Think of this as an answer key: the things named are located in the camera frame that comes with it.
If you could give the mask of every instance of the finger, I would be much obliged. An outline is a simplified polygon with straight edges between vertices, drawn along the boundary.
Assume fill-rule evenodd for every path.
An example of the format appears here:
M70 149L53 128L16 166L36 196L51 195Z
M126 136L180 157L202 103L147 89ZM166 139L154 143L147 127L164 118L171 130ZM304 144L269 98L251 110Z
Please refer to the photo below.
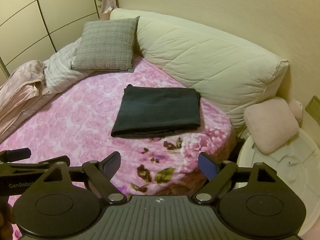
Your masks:
M4 217L3 215L0 213L0 228L4 225Z
M14 220L13 213L12 213L12 206L7 204L6 211L5 211L6 219L11 223L15 224L16 221Z
M5 221L3 227L0 229L1 240L12 240L13 239L13 228L9 221Z

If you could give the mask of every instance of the pink floral blanket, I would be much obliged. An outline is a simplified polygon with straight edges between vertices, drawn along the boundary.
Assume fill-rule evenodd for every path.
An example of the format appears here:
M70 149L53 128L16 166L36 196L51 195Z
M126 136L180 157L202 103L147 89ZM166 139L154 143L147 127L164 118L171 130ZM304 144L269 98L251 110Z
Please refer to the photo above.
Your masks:
M197 168L199 153L222 161L235 145L229 118L201 99L202 124L196 131L156 139L111 137L128 84L183 87L143 58L136 57L134 64L134 73L96 73L69 88L4 140L0 150L29 147L31 158L20 161L29 163L67 155L72 166L118 151L121 167L111 182L124 194L194 194L205 181ZM10 204L17 197L10 197Z

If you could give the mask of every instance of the human hand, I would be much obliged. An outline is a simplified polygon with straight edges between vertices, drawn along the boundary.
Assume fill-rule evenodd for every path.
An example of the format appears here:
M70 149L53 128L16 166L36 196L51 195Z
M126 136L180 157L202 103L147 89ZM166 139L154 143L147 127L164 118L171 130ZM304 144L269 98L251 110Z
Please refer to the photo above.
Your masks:
M15 223L12 214L12 206L7 203L4 210L0 213L0 240L12 240L12 224Z

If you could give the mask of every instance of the white wardrobe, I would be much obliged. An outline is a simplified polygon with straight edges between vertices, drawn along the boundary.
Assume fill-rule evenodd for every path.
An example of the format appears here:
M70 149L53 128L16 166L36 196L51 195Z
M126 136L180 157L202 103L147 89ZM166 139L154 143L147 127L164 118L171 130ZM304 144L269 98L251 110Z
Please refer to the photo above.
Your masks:
M0 85L18 66L48 59L81 37L85 22L98 19L95 0L0 0Z

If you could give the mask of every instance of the round disc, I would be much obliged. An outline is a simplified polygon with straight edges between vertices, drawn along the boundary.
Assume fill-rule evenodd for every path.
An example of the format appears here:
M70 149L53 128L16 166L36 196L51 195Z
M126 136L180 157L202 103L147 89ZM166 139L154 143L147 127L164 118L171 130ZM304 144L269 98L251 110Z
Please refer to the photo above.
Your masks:
M303 209L289 193L279 192L267 195L254 190L230 191L219 203L220 216L231 228L249 238L271 239L295 234L304 220Z
M22 195L13 207L17 226L40 238L74 235L92 225L100 214L100 201L89 190L35 192Z

